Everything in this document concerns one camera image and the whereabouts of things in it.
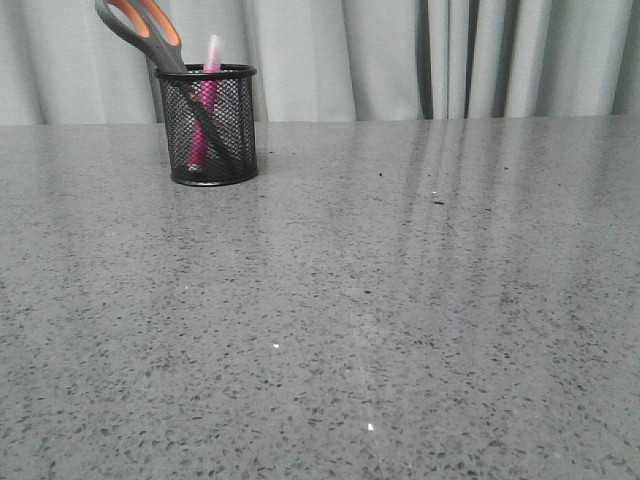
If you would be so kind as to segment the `pink highlighter pen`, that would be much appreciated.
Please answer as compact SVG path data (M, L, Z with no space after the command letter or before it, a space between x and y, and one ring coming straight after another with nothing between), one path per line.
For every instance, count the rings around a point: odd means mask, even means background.
M203 64L203 73L217 73L221 67L221 56L223 50L223 39L216 34L209 38L207 56ZM204 81L200 84L199 91L195 94L198 101L205 110L211 112L217 95L218 82ZM207 157L207 137L202 125L197 122L191 138L191 149L187 162L188 172L199 174L203 171Z

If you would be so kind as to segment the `black mesh pen holder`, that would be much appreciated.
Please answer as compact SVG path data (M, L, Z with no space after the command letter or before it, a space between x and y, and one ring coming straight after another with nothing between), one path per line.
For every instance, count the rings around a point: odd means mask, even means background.
M240 183L258 173L252 98L252 80L256 69L250 65L223 64L217 73L203 73L201 64L189 64L185 76L155 72L161 90L164 123L171 167L171 179L196 187L224 186ZM173 86L180 80L189 86L196 81L218 82L213 120L218 133L233 157L233 170L214 164L201 175L192 175L185 169L189 153L191 126L185 117L185 104Z

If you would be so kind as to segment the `grey orange handled scissors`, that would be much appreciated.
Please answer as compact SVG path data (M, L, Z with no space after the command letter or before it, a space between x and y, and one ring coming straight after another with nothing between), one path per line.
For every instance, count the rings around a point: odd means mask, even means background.
M189 73L182 59L181 38L164 11L154 1L97 1L96 13L103 23L122 40L143 52L147 59L157 68L157 73L166 75L182 75ZM173 86L176 94L185 104L185 117L191 126L189 153L185 161L185 169L188 172L187 162L191 149L191 138L194 126L199 122L207 137L207 157L204 169L219 164L223 169L233 170L233 157L224 145L213 120L214 105L211 112L195 100L195 94L199 91L200 84L204 81L196 81L189 86L182 79Z

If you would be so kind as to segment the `grey curtain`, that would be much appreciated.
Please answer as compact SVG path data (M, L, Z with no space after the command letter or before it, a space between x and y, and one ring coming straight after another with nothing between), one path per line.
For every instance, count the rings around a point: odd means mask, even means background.
M165 1L188 63L223 38L264 121L635 114L635 1ZM145 57L90 1L1 5L5 125L152 123Z

